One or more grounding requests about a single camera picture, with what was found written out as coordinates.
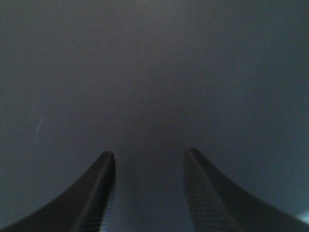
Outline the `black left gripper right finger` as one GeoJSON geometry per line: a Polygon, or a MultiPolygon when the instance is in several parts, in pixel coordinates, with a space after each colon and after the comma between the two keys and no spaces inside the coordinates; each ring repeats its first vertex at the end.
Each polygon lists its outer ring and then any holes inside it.
{"type": "Polygon", "coordinates": [[[307,232],[309,225],[251,195],[195,148],[184,156],[184,192],[196,232],[307,232]]]}

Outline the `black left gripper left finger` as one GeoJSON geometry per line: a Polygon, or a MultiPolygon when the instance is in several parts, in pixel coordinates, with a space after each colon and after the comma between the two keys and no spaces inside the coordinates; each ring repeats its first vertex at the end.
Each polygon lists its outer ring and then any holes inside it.
{"type": "Polygon", "coordinates": [[[115,186],[115,159],[104,152],[65,192],[4,232],[106,232],[115,186]]]}

